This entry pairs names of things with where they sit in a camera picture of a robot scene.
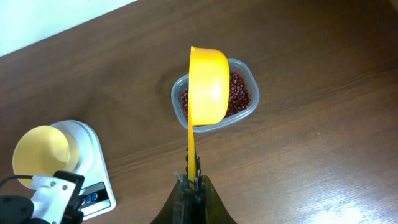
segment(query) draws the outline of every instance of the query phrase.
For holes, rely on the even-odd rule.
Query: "yellow bowl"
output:
[[[224,54],[191,47],[188,85],[192,125],[220,122],[229,100],[229,65]]]
[[[57,128],[39,126],[19,140],[12,158],[15,175],[54,175],[58,170],[72,172],[79,160],[75,139]],[[29,187],[32,180],[19,179]]]

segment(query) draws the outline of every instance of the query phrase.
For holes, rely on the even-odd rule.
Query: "white kitchen scale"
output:
[[[60,121],[51,126],[73,136],[79,146],[79,161],[73,171],[85,177],[79,195],[84,196],[83,220],[109,212],[116,206],[100,140],[94,130],[80,121]]]

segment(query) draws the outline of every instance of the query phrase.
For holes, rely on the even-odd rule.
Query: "scale button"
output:
[[[97,194],[97,193],[93,193],[93,195],[91,196],[91,198],[93,199],[93,201],[97,200],[98,194]]]
[[[91,202],[91,196],[90,195],[86,195],[86,202],[90,203]]]

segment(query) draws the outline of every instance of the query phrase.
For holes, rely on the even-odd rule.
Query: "wood grain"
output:
[[[1,57],[0,178],[25,132],[77,119],[98,134],[118,201],[85,223],[149,223],[186,166],[170,91],[191,45],[242,60],[259,85],[252,115],[195,135],[238,223],[398,223],[387,1],[141,0]]]

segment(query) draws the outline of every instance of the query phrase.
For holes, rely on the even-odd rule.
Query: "plastic container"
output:
[[[260,101],[259,87],[257,86],[253,74],[250,72],[248,66],[245,63],[241,62],[240,60],[236,59],[228,59],[228,64],[230,72],[236,72],[244,79],[244,83],[246,84],[248,92],[251,96],[251,104],[245,110],[237,114],[234,114],[230,117],[224,118],[219,123],[212,125],[205,125],[202,127],[193,127],[193,132],[195,133],[204,133],[207,131],[220,129],[222,127],[238,122],[243,118],[249,116],[249,114],[251,114],[259,104]],[[174,86],[172,88],[172,103],[175,114],[177,115],[177,118],[180,121],[181,125],[186,129],[188,129],[188,121],[184,115],[183,107],[180,104],[180,96],[181,92],[185,88],[188,88],[188,80],[189,80],[188,76],[189,74],[186,74],[183,77],[179,78],[174,83]]]

